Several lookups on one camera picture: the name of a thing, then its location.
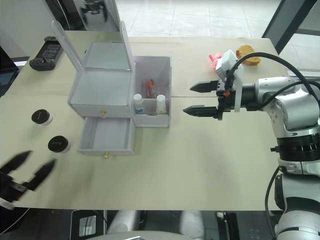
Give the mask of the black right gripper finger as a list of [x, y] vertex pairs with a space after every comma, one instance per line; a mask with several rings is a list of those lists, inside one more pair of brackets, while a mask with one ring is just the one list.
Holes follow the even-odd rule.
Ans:
[[218, 80], [202, 81], [193, 85], [190, 90], [197, 93], [210, 93], [218, 88]]
[[218, 109], [215, 106], [192, 105], [184, 108], [183, 112], [194, 117], [218, 117]]

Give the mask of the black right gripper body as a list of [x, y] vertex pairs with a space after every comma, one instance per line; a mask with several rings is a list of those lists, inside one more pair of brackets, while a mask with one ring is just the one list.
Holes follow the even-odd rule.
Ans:
[[223, 119], [223, 113], [231, 112], [235, 108], [235, 96], [236, 91], [233, 87], [225, 87], [226, 83], [222, 80], [217, 81], [216, 96], [218, 105], [216, 107], [216, 113], [214, 118], [221, 121]]

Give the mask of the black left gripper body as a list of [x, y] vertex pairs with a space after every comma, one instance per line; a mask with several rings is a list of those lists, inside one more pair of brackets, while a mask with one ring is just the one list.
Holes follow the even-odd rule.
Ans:
[[7, 174], [0, 173], [0, 198], [7, 202], [18, 201], [28, 189], [19, 183], [13, 181], [13, 178]]

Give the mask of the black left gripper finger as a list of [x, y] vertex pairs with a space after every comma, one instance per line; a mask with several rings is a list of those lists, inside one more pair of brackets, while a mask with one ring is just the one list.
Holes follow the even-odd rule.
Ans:
[[56, 160], [51, 159], [46, 164], [44, 164], [41, 168], [37, 170], [34, 174], [34, 177], [29, 182], [24, 182], [23, 186], [28, 190], [34, 191], [37, 189], [40, 184], [49, 176], [55, 166]]
[[9, 174], [11, 171], [16, 170], [26, 161], [32, 152], [32, 150], [28, 150], [15, 155], [0, 168], [0, 172], [3, 174]]

